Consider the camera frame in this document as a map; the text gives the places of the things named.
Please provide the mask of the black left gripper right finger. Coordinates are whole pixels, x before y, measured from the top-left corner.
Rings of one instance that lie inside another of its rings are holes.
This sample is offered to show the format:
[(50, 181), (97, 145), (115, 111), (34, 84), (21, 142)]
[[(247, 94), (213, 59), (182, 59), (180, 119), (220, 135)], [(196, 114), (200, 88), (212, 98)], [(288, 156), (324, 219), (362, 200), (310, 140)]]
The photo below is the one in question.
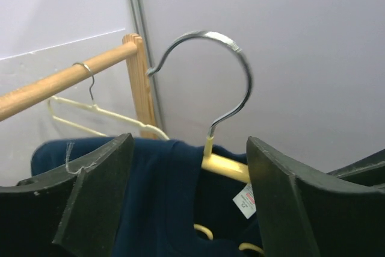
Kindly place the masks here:
[(266, 256), (384, 255), (384, 185), (336, 178), (255, 137), (247, 161)]

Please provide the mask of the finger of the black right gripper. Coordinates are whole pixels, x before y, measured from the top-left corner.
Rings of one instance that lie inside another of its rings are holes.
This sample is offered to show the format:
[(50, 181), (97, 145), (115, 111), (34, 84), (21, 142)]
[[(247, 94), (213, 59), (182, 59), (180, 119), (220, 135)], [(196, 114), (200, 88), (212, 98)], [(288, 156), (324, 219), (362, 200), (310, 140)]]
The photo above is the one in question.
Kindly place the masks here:
[(328, 175), (365, 186), (384, 185), (384, 149)]

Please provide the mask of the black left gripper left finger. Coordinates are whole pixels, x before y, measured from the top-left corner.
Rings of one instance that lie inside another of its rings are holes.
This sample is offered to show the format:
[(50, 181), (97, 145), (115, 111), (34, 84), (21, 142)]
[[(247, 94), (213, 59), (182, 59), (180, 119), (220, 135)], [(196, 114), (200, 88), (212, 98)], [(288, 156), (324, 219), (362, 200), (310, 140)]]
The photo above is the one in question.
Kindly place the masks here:
[(2, 256), (110, 256), (134, 139), (123, 134), (78, 159), (1, 188)]

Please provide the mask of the navy t shirt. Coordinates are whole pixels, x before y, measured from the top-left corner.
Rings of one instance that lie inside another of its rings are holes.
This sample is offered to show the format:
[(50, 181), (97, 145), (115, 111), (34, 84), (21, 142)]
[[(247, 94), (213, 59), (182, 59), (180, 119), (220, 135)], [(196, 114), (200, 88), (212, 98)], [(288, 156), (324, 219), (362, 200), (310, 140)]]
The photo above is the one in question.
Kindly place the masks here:
[(254, 256), (261, 246), (245, 185), (201, 168), (203, 148), (136, 138), (114, 256)]

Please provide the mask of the cream plastic hanger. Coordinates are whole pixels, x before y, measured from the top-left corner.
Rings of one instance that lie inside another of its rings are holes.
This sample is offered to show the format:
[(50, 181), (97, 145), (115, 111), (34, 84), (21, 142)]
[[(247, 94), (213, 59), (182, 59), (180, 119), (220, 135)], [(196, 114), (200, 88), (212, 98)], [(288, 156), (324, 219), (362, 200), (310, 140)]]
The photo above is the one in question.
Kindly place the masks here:
[(90, 134), (96, 135), (96, 136), (106, 137), (106, 134), (103, 134), (103, 133), (101, 133), (99, 131), (95, 131), (94, 129), (90, 129), (90, 128), (82, 126), (82, 125), (80, 125), (78, 123), (74, 123), (74, 122), (71, 122), (71, 121), (69, 121), (67, 119), (63, 119), (63, 118), (58, 117), (55, 114), (55, 112), (54, 112), (54, 110), (52, 108), (52, 103), (56, 102), (58, 104), (70, 105), (72, 107), (79, 108), (79, 109), (84, 110), (84, 111), (89, 111), (89, 112), (92, 112), (92, 113), (100, 114), (102, 116), (107, 116), (107, 117), (110, 117), (112, 119), (116, 119), (116, 120), (122, 121), (124, 123), (127, 123), (129, 125), (132, 125), (132, 126), (138, 128), (140, 131), (149, 132), (149, 133), (155, 134), (155, 136), (160, 138), (161, 140), (169, 140), (170, 139), (168, 137), (168, 135), (163, 130), (159, 129), (156, 126), (144, 124), (143, 122), (141, 122), (139, 120), (132, 119), (132, 118), (126, 117), (124, 115), (117, 114), (115, 112), (104, 110), (104, 109), (100, 108), (97, 105), (97, 103), (95, 102), (94, 96), (93, 96), (93, 92), (92, 92), (92, 88), (93, 88), (94, 83), (95, 83), (95, 78), (94, 78), (93, 71), (85, 63), (77, 62), (77, 63), (74, 63), (73, 65), (74, 66), (75, 65), (80, 65), (83, 68), (87, 69), (88, 72), (89, 72), (89, 76), (91, 77), (92, 83), (91, 83), (91, 85), (88, 88), (88, 92), (90, 94), (90, 98), (91, 98), (92, 104), (89, 105), (89, 104), (85, 104), (85, 103), (82, 103), (82, 102), (73, 101), (71, 99), (66, 99), (66, 98), (62, 98), (62, 97), (58, 97), (58, 96), (51, 96), (50, 98), (48, 98), (46, 100), (46, 104), (47, 104), (47, 107), (48, 107), (48, 111), (49, 111), (51, 117), (54, 120), (56, 120), (58, 122), (61, 122), (63, 124), (72, 126), (74, 128), (80, 129), (82, 131), (88, 132)]

